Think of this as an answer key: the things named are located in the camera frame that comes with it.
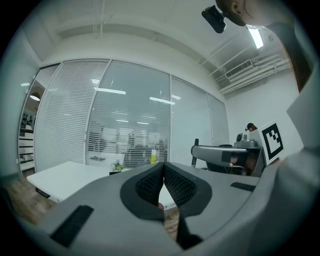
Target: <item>ceiling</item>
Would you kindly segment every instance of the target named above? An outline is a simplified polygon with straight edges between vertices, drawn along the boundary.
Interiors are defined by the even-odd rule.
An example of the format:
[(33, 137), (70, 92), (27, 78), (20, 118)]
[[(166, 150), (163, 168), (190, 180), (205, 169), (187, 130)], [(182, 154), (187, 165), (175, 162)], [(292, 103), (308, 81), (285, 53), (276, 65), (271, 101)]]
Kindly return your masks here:
[(65, 38), (95, 33), (124, 33), (148, 38), (190, 56), (214, 79), (235, 66), (281, 47), (267, 29), (257, 49), (246, 27), (225, 19), (226, 29), (216, 33), (202, 17), (214, 0), (47, 0), (22, 25), (40, 60)]

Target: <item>wooden floor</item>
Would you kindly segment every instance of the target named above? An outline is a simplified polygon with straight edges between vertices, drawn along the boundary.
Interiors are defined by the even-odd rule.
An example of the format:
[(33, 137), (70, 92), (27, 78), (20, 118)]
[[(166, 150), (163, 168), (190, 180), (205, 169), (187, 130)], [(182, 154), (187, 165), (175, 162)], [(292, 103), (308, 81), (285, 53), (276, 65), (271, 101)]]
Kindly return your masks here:
[[(56, 203), (46, 199), (36, 192), (35, 187), (26, 179), (34, 172), (24, 173), (24, 177), (12, 182), (6, 187), (15, 213), (30, 223), (37, 225), (48, 211), (55, 207)], [(176, 240), (179, 221), (179, 209), (177, 207), (164, 211), (164, 228), (168, 234)]]

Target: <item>white table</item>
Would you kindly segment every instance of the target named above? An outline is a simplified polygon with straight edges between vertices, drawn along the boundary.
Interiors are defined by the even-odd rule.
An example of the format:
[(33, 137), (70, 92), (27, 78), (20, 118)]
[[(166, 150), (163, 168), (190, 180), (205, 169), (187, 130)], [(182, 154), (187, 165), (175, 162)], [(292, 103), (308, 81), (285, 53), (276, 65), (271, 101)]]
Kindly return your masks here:
[[(107, 166), (93, 166), (69, 161), (37, 172), (26, 179), (36, 188), (50, 195), (50, 200), (60, 203), (90, 182), (106, 176), (109, 176)], [(166, 209), (175, 206), (166, 186), (162, 187), (159, 202)]]

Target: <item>glass wall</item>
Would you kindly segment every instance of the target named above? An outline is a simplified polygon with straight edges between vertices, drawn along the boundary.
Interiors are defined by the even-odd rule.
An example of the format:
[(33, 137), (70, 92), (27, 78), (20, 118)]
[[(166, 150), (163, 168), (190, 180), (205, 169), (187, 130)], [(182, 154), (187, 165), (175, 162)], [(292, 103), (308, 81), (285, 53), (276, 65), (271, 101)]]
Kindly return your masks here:
[(35, 167), (72, 161), (110, 172), (148, 165), (153, 153), (189, 166), (195, 139), (218, 146), (228, 135), (224, 104), (179, 78), (123, 61), (65, 61), (37, 113)]
[[(212, 146), (211, 118), (207, 94), (177, 78), (171, 79), (171, 162), (191, 165), (191, 147), (195, 139), (200, 145)], [(207, 167), (197, 160), (197, 168)]]
[(124, 168), (168, 160), (170, 77), (141, 65), (112, 61), (93, 102), (86, 163)]
[(97, 87), (108, 60), (63, 62), (46, 89), (34, 132), (35, 170), (84, 164), (85, 134)]

